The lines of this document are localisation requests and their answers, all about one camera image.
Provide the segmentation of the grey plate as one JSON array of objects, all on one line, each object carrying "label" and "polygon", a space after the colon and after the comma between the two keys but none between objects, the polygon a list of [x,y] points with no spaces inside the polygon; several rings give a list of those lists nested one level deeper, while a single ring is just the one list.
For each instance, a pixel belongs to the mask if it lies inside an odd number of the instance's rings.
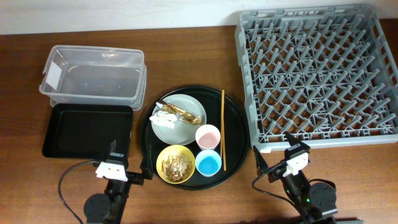
[{"label": "grey plate", "polygon": [[174,128],[159,126],[151,121],[155,135],[164,143],[170,145],[187,145],[195,141],[197,129],[206,124],[206,112],[202,104],[194,97],[184,94],[174,94],[166,96],[164,102],[175,105],[195,116],[201,118],[201,124],[192,125],[182,121],[182,117],[177,115]]}]

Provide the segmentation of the food scraps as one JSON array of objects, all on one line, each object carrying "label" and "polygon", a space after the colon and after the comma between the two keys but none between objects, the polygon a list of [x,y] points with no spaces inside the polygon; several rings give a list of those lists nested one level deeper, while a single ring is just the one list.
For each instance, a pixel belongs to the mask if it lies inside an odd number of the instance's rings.
[{"label": "food scraps", "polygon": [[186,154],[168,155],[162,161],[162,173],[171,182],[181,182],[188,179],[192,171],[192,162]]}]

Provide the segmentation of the yellow bowl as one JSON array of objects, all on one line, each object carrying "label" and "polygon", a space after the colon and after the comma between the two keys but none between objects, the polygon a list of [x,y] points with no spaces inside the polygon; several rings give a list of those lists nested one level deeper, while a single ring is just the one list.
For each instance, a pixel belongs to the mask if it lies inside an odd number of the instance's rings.
[{"label": "yellow bowl", "polygon": [[184,183],[195,171],[195,156],[185,146],[168,146],[157,157],[156,171],[167,183]]}]

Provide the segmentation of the blue cup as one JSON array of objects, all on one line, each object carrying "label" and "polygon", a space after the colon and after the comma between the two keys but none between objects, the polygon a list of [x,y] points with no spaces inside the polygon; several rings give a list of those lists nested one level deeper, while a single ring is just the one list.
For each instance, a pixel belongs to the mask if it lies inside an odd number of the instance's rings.
[{"label": "blue cup", "polygon": [[195,158],[196,170],[204,177],[214,176],[222,165],[220,155],[213,150],[199,152]]}]

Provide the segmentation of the white tissue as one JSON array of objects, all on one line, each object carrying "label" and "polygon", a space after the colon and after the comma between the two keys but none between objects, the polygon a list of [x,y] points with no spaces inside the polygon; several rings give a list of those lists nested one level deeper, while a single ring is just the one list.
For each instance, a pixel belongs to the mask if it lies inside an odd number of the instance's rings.
[{"label": "white tissue", "polygon": [[163,126],[170,129],[175,127],[174,122],[177,121],[177,117],[166,111],[157,111],[149,118],[156,126]]}]

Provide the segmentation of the gold snack wrapper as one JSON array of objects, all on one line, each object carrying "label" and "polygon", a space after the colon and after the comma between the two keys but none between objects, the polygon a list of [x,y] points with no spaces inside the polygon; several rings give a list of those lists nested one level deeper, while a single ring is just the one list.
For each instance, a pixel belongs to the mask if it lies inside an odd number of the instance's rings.
[{"label": "gold snack wrapper", "polygon": [[199,125],[201,124],[201,117],[195,116],[194,114],[189,113],[186,110],[179,108],[178,106],[166,103],[163,100],[159,100],[156,102],[156,105],[162,109],[162,111],[176,114],[181,117],[181,120],[184,123],[191,124],[191,125]]}]

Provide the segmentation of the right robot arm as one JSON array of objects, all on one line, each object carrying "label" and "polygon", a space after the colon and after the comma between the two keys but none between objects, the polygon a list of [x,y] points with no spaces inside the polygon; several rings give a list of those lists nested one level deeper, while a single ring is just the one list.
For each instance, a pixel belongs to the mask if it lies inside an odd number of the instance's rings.
[{"label": "right robot arm", "polygon": [[[257,147],[253,147],[256,158],[257,177],[252,188],[260,193],[284,200],[298,211],[299,223],[336,223],[336,185],[324,179],[306,178],[302,169],[308,165],[310,146],[284,133],[290,147],[284,151],[284,159],[269,167]],[[256,187],[256,182],[267,176],[270,183],[282,182],[286,197]]]}]

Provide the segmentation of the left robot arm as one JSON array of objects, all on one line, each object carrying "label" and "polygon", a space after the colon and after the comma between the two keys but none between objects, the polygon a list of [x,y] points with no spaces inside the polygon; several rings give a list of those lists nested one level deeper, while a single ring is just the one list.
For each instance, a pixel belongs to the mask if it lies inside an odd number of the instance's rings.
[{"label": "left robot arm", "polygon": [[102,194],[94,194],[85,202],[83,210],[87,223],[120,223],[131,186],[143,185],[146,179],[153,178],[150,150],[143,155],[140,173],[127,170],[127,155],[128,150],[117,148],[117,142],[114,140],[109,152],[99,161],[96,176],[106,179],[108,183]]}]

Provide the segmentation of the pink cup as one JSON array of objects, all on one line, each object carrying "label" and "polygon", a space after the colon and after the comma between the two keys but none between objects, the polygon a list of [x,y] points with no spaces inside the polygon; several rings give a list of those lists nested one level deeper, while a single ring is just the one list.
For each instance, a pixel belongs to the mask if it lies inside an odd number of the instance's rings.
[{"label": "pink cup", "polygon": [[221,141],[221,134],[216,126],[205,124],[197,129],[195,140],[201,150],[214,150]]}]

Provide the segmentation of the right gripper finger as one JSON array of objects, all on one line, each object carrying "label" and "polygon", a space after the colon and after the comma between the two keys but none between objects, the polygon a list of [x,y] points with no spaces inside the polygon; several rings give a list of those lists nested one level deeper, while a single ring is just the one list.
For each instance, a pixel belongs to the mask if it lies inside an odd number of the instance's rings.
[{"label": "right gripper finger", "polygon": [[298,140],[297,138],[295,138],[293,135],[291,135],[289,132],[284,132],[290,147],[287,148],[287,150],[302,150],[303,146],[302,146],[302,141]]},{"label": "right gripper finger", "polygon": [[267,165],[266,161],[262,157],[260,150],[256,146],[253,146],[252,149],[254,151],[254,156],[256,159],[257,176],[264,175],[267,172],[269,166]]}]

